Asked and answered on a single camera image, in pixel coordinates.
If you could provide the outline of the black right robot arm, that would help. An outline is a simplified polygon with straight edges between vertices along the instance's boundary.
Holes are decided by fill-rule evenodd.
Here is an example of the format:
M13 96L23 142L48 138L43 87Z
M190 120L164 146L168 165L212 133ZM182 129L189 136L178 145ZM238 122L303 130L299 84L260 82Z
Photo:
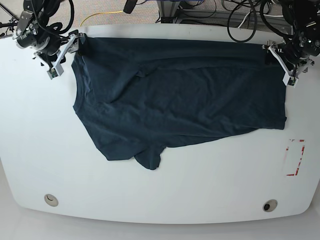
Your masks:
M71 0L68 25L63 28L61 22L48 24L60 4L60 0L25 0L13 34L13 39L20 49L35 50L34 58L46 68L50 79L63 74L65 55L79 50L80 38L84 35L78 30L69 31L75 17L74 3Z

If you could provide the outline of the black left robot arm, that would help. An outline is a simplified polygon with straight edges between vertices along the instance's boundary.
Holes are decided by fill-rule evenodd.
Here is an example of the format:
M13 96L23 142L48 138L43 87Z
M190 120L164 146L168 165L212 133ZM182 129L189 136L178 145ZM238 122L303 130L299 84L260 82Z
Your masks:
M318 0L279 0L284 20L292 27L292 34L274 28L265 18L264 7L260 4L259 14L262 22L276 35L283 38L282 43L271 42L263 45L284 70L283 83L295 86L301 73L307 72L315 62L310 59L320 54L320 2Z

